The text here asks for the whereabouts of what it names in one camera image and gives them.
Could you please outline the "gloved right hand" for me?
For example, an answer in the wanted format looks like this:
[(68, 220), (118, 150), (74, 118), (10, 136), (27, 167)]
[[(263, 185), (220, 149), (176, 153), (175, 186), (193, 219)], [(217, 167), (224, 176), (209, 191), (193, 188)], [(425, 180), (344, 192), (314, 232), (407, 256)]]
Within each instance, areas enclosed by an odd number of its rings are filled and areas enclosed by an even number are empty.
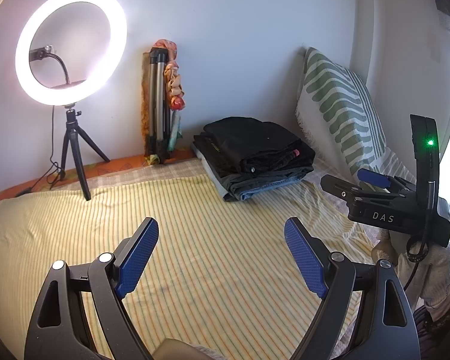
[(450, 243), (447, 247), (432, 245), (423, 261), (416, 264), (407, 258), (409, 236), (381, 229), (379, 242), (372, 249), (376, 262), (387, 259), (393, 264), (403, 285), (410, 308), (422, 301), (432, 320), (450, 317)]

